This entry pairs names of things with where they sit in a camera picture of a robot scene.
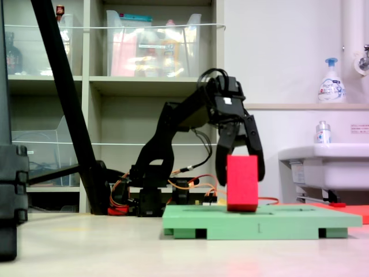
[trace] white wall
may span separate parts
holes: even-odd
[[[325,59],[337,57],[341,71],[338,0],[227,0],[225,24],[225,69],[241,82],[247,103],[316,103]],[[261,196],[294,201],[283,190],[277,155],[313,143],[319,120],[331,125],[333,142],[369,143],[368,135],[350,134],[351,123],[369,123],[369,111],[250,112],[265,155]]]

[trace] red box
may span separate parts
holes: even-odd
[[[227,211],[255,212],[259,202],[258,157],[227,157]]]

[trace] plastic storage bin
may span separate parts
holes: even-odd
[[[73,75],[82,73],[82,29],[72,14],[63,15],[59,29]],[[5,26],[8,74],[52,76],[40,30]]]
[[[200,24],[193,14],[187,25]],[[199,26],[125,28],[119,14],[107,11],[107,74],[127,77],[197,77]]]
[[[77,163],[65,117],[56,130],[12,131],[13,144],[27,147],[29,176]],[[79,186],[79,174],[53,179],[40,186]]]

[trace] sink basin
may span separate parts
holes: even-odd
[[[324,190],[369,190],[369,144],[331,143],[279,152],[299,186]]]

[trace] bottle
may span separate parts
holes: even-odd
[[[317,125],[317,143],[332,143],[330,136],[330,125],[324,120]]]
[[[64,15],[64,12],[65,12],[65,7],[63,5],[57,5],[57,10],[55,14],[57,15],[56,18],[57,18],[58,24],[61,21],[62,16]]]
[[[8,74],[22,72],[22,54],[17,47],[14,47],[14,33],[5,32],[6,47],[6,67]]]
[[[323,79],[321,88],[318,94],[320,103],[345,103],[346,102],[346,89],[342,83],[341,78],[338,77],[337,72],[334,70],[334,64],[338,60],[336,58],[326,59],[328,63],[328,73]]]
[[[169,19],[166,26],[175,26],[173,20]],[[178,75],[178,54],[179,42],[175,40],[176,31],[174,27],[165,29],[165,39],[162,45],[165,46],[163,56],[164,77],[175,77]]]

